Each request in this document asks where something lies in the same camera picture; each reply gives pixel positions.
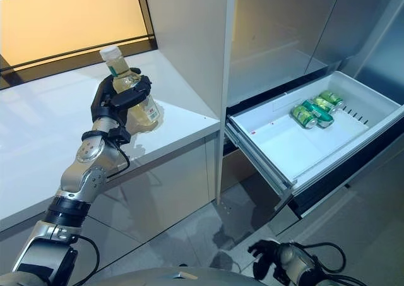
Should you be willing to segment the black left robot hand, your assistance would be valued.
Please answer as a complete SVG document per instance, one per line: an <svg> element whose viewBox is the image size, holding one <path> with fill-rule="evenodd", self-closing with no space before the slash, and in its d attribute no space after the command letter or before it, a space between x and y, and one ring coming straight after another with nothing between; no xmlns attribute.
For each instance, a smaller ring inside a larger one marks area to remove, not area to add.
<svg viewBox="0 0 404 286"><path fill-rule="evenodd" d="M146 100L151 91L149 77L141 75L140 81L134 88L128 88L126 92L117 93L113 87L114 77L110 74L99 84L91 105L92 121L98 118L108 117L119 125L125 126L128 110Z"/></svg>

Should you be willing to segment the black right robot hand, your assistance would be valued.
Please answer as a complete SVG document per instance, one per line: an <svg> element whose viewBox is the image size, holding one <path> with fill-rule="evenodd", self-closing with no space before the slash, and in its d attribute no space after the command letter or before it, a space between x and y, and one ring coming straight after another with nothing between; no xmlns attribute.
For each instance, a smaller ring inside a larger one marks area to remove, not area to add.
<svg viewBox="0 0 404 286"><path fill-rule="evenodd" d="M271 265L275 266L275 278L280 278L285 275L285 270L280 261L281 253L284 248L284 244L266 240L259 240L248 247L248 253L258 259L258 261L254 262L252 269L256 280L263 280Z"/></svg>

